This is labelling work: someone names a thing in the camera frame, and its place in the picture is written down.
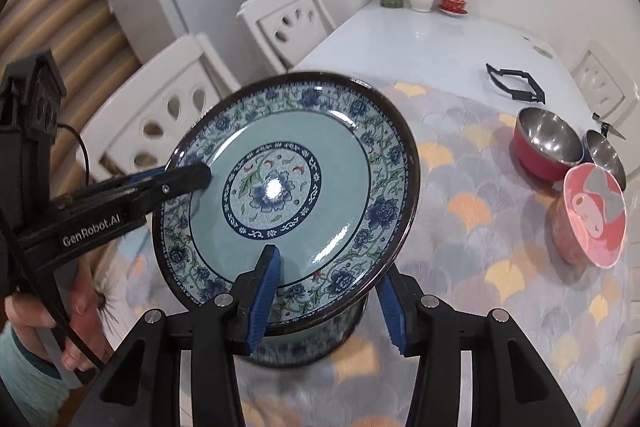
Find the beige folded curtain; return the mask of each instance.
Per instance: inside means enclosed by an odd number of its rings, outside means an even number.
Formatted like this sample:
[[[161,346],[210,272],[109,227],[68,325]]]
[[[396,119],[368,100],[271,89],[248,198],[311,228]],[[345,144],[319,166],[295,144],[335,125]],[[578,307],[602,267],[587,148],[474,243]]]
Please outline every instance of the beige folded curtain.
[[[107,0],[9,0],[0,13],[0,71],[43,48],[52,49],[67,90],[59,120],[78,131],[140,67]],[[53,194],[84,183],[84,170],[73,160],[76,147],[70,133],[58,131]]]

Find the sleeve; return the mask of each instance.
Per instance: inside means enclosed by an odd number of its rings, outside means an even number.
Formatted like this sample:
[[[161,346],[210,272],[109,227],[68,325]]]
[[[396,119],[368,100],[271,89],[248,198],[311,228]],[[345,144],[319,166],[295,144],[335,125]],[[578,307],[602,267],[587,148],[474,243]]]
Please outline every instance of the sleeve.
[[[52,427],[69,391],[55,366],[28,351],[7,323],[0,334],[0,376],[32,427]]]

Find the plate rim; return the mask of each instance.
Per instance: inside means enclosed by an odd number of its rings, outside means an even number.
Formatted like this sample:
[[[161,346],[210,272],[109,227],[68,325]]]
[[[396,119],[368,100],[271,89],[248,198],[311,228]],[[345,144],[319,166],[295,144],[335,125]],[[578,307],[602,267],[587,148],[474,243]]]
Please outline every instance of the plate rim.
[[[370,98],[374,103],[376,103],[378,108],[388,116],[389,120],[398,131],[398,135],[405,146],[408,171],[406,205],[404,212],[398,220],[398,233],[396,234],[396,237],[387,245],[388,248],[385,255],[382,256],[378,266],[375,267],[368,277],[364,278],[362,282],[348,290],[343,296],[335,299],[335,301],[326,308],[313,312],[308,317],[303,317],[293,323],[268,327],[265,331],[266,337],[297,333],[298,331],[306,330],[335,317],[335,315],[354,305],[359,299],[362,299],[366,294],[368,294],[373,286],[380,281],[382,276],[393,264],[402,248],[402,245],[404,245],[409,231],[411,230],[415,213],[417,211],[418,196],[420,193],[420,159],[414,135],[411,132],[409,125],[406,123],[406,120],[391,100],[374,87],[369,86],[369,84],[366,84],[354,76],[347,76],[329,71],[293,71],[291,73],[279,74],[258,80],[248,86],[241,87],[241,89],[220,100],[216,105],[209,109],[203,117],[201,117],[200,120],[190,128],[190,130],[187,131],[187,133],[178,142],[171,158],[169,158],[169,161],[165,166],[165,170],[174,169],[177,166],[180,154],[187,149],[193,139],[203,130],[206,124],[213,120],[217,114],[223,112],[231,105],[234,105],[242,98],[251,96],[256,92],[268,89],[269,87],[314,81],[329,82],[353,89],[354,91]],[[156,256],[156,261],[158,262],[160,273],[180,304],[185,306],[188,310],[197,309],[200,305],[196,304],[182,292],[164,258],[164,253],[162,252],[162,238],[160,236],[162,208],[162,204],[158,205],[153,211],[152,218],[154,254]]]

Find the tablecloth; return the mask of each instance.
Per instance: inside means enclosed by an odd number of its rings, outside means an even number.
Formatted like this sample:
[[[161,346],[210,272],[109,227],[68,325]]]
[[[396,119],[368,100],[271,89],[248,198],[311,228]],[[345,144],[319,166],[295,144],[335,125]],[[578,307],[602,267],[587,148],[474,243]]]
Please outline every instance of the tablecloth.
[[[425,86],[395,84],[382,92],[406,118],[420,155],[420,200],[396,261],[399,270],[460,311],[507,309],[581,424],[604,425],[624,371],[630,292],[624,256],[610,270],[577,269],[560,259],[548,225],[558,194],[528,177],[514,158],[513,115]],[[150,307],[183,309],[162,281],[148,237],[132,259],[126,285],[135,316]],[[188,413],[184,358],[182,407]],[[465,426],[471,415],[469,353],[462,362],[459,425]],[[417,359],[404,359],[392,346],[372,292],[353,335],[326,359],[286,371],[244,360],[236,367],[249,426],[399,427]],[[184,423],[190,424],[188,414]]]

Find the silver screw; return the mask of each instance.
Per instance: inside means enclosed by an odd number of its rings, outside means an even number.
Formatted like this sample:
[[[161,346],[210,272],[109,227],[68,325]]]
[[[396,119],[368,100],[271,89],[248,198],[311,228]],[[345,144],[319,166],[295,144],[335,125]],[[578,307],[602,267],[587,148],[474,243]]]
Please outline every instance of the silver screw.
[[[228,293],[221,293],[220,295],[216,296],[215,299],[213,299],[213,302],[215,302],[221,308],[224,306],[229,306],[229,304],[231,304],[233,301],[234,298]]]
[[[145,322],[153,324],[158,322],[162,318],[162,312],[160,310],[149,310],[145,313]]]
[[[509,320],[509,314],[506,310],[498,308],[492,311],[491,314],[494,316],[494,319],[497,320],[498,322],[506,322]]]
[[[420,299],[420,304],[425,308],[437,308],[440,300],[435,295],[424,295]]]

